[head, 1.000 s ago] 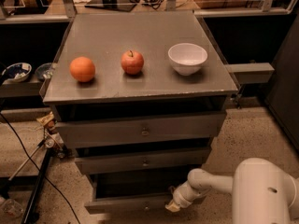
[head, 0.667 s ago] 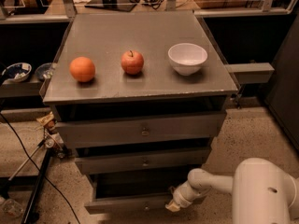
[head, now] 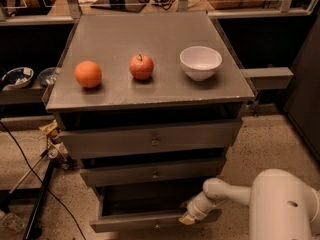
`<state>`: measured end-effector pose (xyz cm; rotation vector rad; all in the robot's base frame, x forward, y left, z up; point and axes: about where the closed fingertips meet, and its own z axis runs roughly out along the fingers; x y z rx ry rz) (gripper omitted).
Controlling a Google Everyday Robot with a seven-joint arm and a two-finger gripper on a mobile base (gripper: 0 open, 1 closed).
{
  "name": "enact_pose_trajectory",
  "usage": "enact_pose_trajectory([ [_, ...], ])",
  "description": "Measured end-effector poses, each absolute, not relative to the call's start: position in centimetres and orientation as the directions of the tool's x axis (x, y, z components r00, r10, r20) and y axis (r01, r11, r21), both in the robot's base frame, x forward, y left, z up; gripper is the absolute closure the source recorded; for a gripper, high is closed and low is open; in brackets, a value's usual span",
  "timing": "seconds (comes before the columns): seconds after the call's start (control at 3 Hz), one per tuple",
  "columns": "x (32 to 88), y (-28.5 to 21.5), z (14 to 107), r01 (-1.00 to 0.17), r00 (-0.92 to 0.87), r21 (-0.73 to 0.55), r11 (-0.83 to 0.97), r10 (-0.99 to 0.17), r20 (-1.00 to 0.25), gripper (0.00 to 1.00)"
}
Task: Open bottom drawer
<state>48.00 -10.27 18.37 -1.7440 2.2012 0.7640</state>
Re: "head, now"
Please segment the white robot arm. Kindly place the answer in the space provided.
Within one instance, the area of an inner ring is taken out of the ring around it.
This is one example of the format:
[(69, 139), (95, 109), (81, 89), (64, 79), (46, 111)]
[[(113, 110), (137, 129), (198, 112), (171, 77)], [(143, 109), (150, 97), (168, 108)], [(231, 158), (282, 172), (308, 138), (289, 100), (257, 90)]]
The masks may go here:
[(280, 169), (262, 171), (250, 187), (206, 180), (179, 221), (192, 225), (227, 200), (249, 208), (249, 240), (311, 240), (320, 234), (320, 191)]

